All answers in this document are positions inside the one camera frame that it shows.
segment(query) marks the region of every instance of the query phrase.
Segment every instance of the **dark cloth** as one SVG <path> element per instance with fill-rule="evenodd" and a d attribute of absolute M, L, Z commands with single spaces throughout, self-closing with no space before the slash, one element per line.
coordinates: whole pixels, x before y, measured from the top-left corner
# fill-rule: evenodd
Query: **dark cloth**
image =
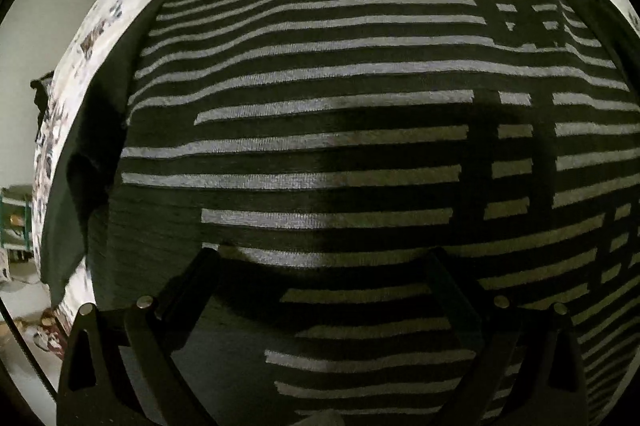
<path fill-rule="evenodd" d="M 136 57 L 163 2 L 150 2 L 114 45 L 87 90 L 60 155 L 40 246 L 42 282 L 49 285 L 54 307 L 86 253 L 87 220 L 113 183 Z"/>
<path fill-rule="evenodd" d="M 640 338 L 618 156 L 640 54 L 608 0 L 164 0 L 141 47 L 88 265 L 109 309 L 219 250 L 174 354 L 219 424 L 423 424 L 472 361 L 424 287 L 431 246 L 516 305 L 566 302 L 592 417 L 608 403 Z"/>
<path fill-rule="evenodd" d="M 36 107 L 38 108 L 38 133 L 40 133 L 40 127 L 42 126 L 44 114 L 46 113 L 47 106 L 49 105 L 49 86 L 51 85 L 52 79 L 53 71 L 44 75 L 42 78 L 33 80 L 30 83 L 31 88 L 36 91 L 36 95 L 33 98 L 33 103 L 35 103 Z"/>

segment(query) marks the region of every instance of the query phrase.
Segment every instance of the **black and gray striped sweater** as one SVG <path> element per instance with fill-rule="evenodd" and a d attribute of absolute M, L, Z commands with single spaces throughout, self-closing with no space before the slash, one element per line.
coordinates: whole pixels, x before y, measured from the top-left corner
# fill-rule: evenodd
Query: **black and gray striped sweater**
<path fill-rule="evenodd" d="M 165 0 L 89 229 L 98 305 L 209 244 L 175 359 L 222 426 L 424 424 L 473 358 L 416 269 L 442 246 L 517 305 L 566 303 L 595 420 L 640 343 L 640 106 L 605 4 Z"/>

